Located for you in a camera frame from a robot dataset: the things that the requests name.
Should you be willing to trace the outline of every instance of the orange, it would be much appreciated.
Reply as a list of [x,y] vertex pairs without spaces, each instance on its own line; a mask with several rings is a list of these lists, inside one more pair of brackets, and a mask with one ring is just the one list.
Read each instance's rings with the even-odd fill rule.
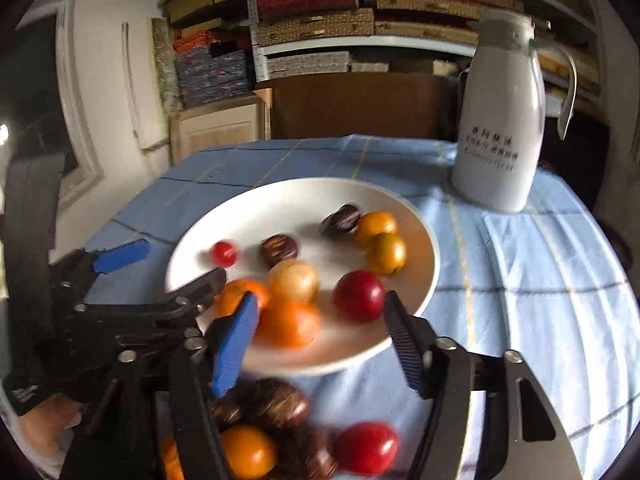
[[380,233],[396,234],[398,221],[389,211],[375,211],[361,216],[356,229],[356,240],[365,249],[373,237]]
[[276,465],[273,440],[253,426],[234,426],[222,434],[222,448],[231,471],[240,480],[265,476]]
[[318,307],[308,301],[272,303],[260,316],[258,333],[269,345],[305,348],[322,327]]
[[373,272],[393,274],[406,263],[406,244],[398,235],[380,233],[369,242],[364,255]]
[[160,447],[166,480],[184,480],[180,458],[178,457],[178,446],[174,438],[171,435],[165,437]]
[[216,315],[231,316],[238,308],[240,300],[246,292],[254,293],[258,298],[258,309],[261,310],[269,302],[271,293],[266,285],[254,280],[253,278],[247,278],[245,280],[233,280],[228,282],[220,292],[218,300],[216,301]]

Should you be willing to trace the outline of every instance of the table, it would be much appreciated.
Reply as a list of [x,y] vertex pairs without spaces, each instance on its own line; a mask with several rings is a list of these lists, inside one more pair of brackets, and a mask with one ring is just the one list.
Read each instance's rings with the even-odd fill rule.
[[[270,140],[196,153],[157,179],[88,243],[110,248],[140,237],[148,259],[101,276],[87,303],[143,303],[163,292],[169,257],[196,220],[256,186],[336,176],[386,187],[431,225],[442,257],[425,316],[469,351],[521,351],[564,424],[584,478],[599,478],[640,420],[640,317],[625,273],[590,213],[564,181],[536,173],[523,212],[507,216],[455,196],[456,145],[350,136]],[[402,435],[394,466],[408,469],[430,403],[404,382],[389,348],[336,374],[296,380],[314,419],[337,428],[383,420]],[[462,478],[473,478],[482,428],[474,394]]]

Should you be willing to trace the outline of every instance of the chinese characters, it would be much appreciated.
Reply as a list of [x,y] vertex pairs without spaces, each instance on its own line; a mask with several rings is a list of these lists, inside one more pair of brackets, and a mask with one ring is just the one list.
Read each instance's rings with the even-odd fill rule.
[[514,164],[518,160],[518,153],[511,149],[511,137],[496,132],[491,133],[486,128],[481,131],[480,128],[474,126],[471,134],[465,136],[464,142],[465,153],[470,153],[489,166],[513,171]]

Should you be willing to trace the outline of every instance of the white wall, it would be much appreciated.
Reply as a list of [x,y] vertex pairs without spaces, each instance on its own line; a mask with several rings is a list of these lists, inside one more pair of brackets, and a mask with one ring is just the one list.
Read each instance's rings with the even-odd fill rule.
[[631,246],[636,264],[629,279],[640,294],[640,166],[630,151],[640,104],[640,57],[638,46],[609,1],[595,1],[602,30],[600,61],[610,125],[606,174],[595,212]]
[[[58,219],[54,258],[82,246],[169,164],[168,148],[144,148],[166,137],[157,95],[147,19],[161,16],[158,0],[76,0],[74,46],[86,122],[104,179]],[[127,101],[122,23],[129,22],[138,137]]]

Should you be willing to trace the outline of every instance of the stack of boxes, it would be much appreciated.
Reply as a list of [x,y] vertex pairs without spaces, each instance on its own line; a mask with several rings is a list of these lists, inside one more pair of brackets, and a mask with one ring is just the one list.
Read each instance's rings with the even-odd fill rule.
[[161,0],[176,41],[175,66],[185,108],[254,87],[246,0]]

